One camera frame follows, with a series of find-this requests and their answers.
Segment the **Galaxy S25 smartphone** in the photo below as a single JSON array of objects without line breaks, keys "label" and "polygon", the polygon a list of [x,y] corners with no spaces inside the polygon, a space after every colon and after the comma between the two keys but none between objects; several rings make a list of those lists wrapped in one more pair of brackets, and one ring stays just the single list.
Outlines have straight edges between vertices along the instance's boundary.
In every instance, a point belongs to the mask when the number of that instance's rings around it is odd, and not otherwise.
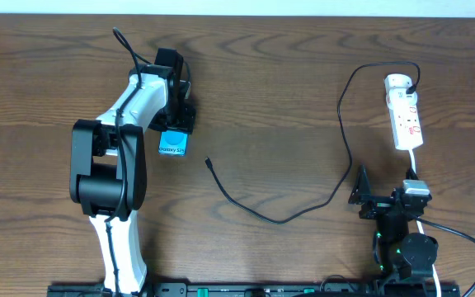
[{"label": "Galaxy S25 smartphone", "polygon": [[185,156],[188,143],[188,134],[177,131],[161,133],[158,152],[162,155]]}]

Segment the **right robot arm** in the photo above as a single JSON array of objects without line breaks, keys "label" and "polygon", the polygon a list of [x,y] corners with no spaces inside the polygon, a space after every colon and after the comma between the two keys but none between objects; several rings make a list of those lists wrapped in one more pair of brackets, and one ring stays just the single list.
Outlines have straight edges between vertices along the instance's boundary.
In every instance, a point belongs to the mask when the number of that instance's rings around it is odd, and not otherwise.
[{"label": "right robot arm", "polygon": [[360,205],[359,217],[374,220],[374,258],[381,266],[382,277],[374,281],[378,295],[407,293],[427,296],[426,279],[433,276],[437,258],[437,240],[423,233],[409,231],[409,222],[424,214],[432,200],[430,190],[408,169],[402,185],[387,196],[371,191],[365,167],[358,169],[348,202]]}]

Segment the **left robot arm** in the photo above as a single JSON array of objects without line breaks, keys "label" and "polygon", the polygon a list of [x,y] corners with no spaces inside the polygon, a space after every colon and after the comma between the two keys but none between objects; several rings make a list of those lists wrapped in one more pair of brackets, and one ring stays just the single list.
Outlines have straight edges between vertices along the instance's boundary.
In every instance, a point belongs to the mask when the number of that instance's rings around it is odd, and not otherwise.
[{"label": "left robot arm", "polygon": [[181,76],[189,68],[176,50],[135,62],[115,104],[72,128],[69,194],[96,231],[106,271],[101,291],[109,296],[148,290],[138,228],[148,182],[145,133],[160,133],[160,154],[184,156],[196,117],[187,103],[190,80]]}]

